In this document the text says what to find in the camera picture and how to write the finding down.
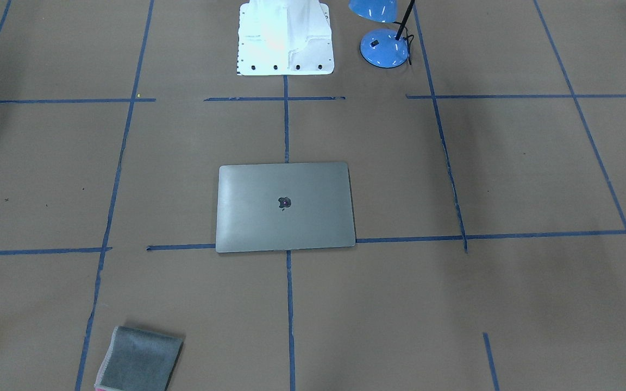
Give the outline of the grey laptop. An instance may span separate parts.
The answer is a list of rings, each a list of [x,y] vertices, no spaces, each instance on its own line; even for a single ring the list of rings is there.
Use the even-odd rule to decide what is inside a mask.
[[[356,242],[347,163],[219,168],[218,253],[346,248]]]

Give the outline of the blue desk lamp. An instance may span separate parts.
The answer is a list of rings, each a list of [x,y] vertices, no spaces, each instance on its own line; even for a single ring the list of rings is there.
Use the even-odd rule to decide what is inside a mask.
[[[415,1],[408,3],[400,21],[397,21],[397,1],[349,1],[348,7],[365,19],[398,26],[397,30],[375,29],[363,36],[359,51],[368,64],[377,68],[392,69],[411,63],[411,44],[414,35],[409,33],[407,23],[414,10]]]

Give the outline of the grey pink folded cloth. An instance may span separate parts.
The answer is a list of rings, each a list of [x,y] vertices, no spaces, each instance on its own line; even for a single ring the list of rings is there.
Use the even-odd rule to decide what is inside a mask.
[[[94,390],[166,390],[183,344],[179,337],[115,327]]]

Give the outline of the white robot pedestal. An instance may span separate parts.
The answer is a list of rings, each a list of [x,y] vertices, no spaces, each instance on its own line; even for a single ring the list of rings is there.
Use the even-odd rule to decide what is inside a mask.
[[[240,5],[236,73],[328,75],[335,68],[329,7],[319,1]]]

